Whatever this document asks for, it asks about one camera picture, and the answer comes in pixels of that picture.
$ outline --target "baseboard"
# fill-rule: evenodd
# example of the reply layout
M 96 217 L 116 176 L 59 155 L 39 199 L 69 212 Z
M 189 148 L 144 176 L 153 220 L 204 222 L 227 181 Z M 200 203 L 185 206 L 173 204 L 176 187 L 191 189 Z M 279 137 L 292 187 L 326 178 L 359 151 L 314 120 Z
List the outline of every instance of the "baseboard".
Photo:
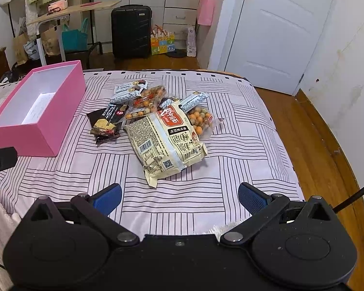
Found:
M 302 90 L 298 91 L 298 93 L 295 95 L 295 98 L 305 110 L 305 112 L 308 114 L 313 125 L 319 132 L 321 139 L 326 146 L 326 149 L 335 161 L 337 169 L 340 172 L 341 177 L 344 181 L 344 187 L 346 191 L 350 195 L 354 194 L 360 189 L 359 185 L 344 152 L 342 151 L 329 126 L 326 124 L 324 119 L 321 117 L 319 112 L 315 109 L 313 104 L 310 102 L 310 100 L 307 98 Z M 356 221 L 360 231 L 359 234 L 362 238 L 364 245 L 364 199 L 360 198 L 352 206 L 356 215 Z

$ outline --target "white sheet with black lines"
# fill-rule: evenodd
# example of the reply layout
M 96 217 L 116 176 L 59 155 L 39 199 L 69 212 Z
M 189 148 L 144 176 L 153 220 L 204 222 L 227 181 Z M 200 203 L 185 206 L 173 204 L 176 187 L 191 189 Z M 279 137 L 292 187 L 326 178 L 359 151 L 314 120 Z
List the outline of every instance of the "white sheet with black lines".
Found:
M 263 101 L 245 79 L 204 71 L 105 71 L 84 73 L 86 93 L 55 158 L 20 157 L 16 167 L 0 173 L 0 202 L 23 216 L 41 195 L 53 201 L 92 195 L 112 183 L 123 190 L 110 218 L 140 237 L 207 232 L 249 217 L 238 202 L 241 182 L 267 194 L 303 200 L 297 176 Z M 162 80 L 169 96 L 196 90 L 210 97 L 202 106 L 225 118 L 206 141 L 208 156 L 150 188 L 125 132 L 96 146 L 87 113 L 105 108 L 116 85 L 132 79 Z M 14 84 L 0 86 L 0 104 Z

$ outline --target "black suitcase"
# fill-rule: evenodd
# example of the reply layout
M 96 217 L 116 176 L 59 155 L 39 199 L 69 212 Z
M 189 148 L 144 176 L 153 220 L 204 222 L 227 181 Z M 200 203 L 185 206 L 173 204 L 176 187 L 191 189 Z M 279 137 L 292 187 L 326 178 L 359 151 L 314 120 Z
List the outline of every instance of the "black suitcase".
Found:
M 146 58 L 151 53 L 152 10 L 131 4 L 111 13 L 113 55 L 119 59 Z

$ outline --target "pink paper bag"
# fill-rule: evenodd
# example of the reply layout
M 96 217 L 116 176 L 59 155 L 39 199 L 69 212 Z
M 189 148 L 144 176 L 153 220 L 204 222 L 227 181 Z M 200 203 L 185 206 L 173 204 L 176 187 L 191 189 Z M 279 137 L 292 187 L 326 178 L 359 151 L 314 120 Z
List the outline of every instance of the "pink paper bag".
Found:
M 214 0 L 199 0 L 199 5 L 197 9 L 197 23 L 199 25 L 212 25 L 214 5 Z

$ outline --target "silver screw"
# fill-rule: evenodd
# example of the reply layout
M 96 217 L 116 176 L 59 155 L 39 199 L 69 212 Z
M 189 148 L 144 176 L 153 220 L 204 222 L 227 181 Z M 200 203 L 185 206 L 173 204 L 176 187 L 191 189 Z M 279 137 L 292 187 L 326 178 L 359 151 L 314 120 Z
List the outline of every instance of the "silver screw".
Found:
M 224 239 L 226 239 L 228 242 L 239 242 L 243 239 L 243 234 L 239 232 L 228 232 L 225 233 Z
M 121 232 L 117 235 L 117 239 L 120 242 L 129 243 L 133 242 L 136 239 L 136 235 L 131 232 Z

